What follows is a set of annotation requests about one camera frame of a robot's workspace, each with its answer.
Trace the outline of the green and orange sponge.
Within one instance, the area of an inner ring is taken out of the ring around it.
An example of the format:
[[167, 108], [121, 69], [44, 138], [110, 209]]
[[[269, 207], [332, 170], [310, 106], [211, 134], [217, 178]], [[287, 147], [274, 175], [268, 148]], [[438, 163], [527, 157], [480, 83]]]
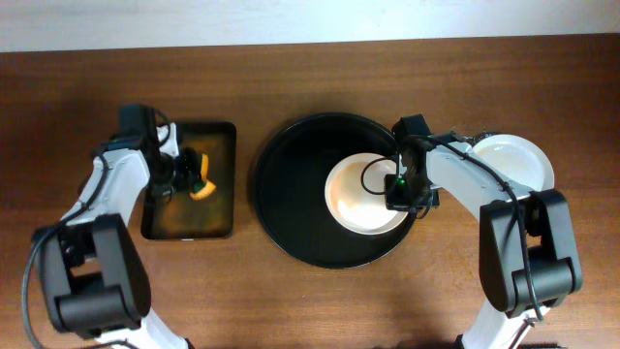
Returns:
[[190, 185], [190, 197], [194, 201], [201, 201], [213, 194], [217, 185], [208, 179], [209, 157], [201, 154], [198, 157], [196, 168], [193, 170]]

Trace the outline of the white plate top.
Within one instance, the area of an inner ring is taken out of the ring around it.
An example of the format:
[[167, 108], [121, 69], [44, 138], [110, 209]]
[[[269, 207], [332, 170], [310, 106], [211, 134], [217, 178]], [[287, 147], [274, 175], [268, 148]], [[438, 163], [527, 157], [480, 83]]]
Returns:
[[400, 225], [408, 213], [386, 208], [384, 178], [393, 175], [396, 166], [391, 160], [382, 160], [361, 173], [370, 162], [382, 158], [374, 153], [358, 153], [338, 162], [325, 181], [325, 203], [331, 216], [344, 228], [365, 236], [386, 234]]

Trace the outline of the white plate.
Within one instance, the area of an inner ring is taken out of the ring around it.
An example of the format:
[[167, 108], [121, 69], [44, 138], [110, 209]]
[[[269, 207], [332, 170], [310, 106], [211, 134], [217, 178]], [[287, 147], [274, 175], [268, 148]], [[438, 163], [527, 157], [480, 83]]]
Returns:
[[534, 143], [510, 134], [479, 140], [474, 152], [508, 178], [535, 191], [555, 187], [555, 174], [546, 154]]
[[386, 234], [400, 225], [408, 213], [386, 208], [384, 178], [393, 175], [396, 166], [391, 160], [382, 160], [361, 173], [370, 162], [382, 158], [374, 153], [358, 153], [338, 162], [325, 181], [325, 203], [331, 216], [344, 228], [365, 236]]

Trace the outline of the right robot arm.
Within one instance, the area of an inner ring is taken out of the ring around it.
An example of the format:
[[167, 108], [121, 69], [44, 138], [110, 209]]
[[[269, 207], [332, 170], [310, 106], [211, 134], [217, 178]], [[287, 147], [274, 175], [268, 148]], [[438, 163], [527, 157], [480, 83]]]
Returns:
[[465, 138], [431, 133], [422, 115], [401, 118], [391, 132], [396, 172], [385, 179], [387, 208], [423, 218], [444, 189], [480, 226], [485, 301], [455, 347], [518, 347], [550, 309], [583, 284], [565, 196], [510, 179], [481, 159]]

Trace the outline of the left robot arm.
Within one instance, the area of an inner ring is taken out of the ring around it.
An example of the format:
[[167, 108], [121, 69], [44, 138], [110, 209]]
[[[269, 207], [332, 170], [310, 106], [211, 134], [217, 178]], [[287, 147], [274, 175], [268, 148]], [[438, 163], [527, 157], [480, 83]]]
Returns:
[[92, 348], [188, 348], [190, 341], [152, 308], [128, 225], [142, 192], [208, 196], [214, 188], [208, 159], [182, 148], [176, 125], [154, 108], [123, 107], [119, 124], [94, 150], [78, 201], [35, 232], [26, 269], [38, 273], [50, 323], [60, 333], [74, 333]]

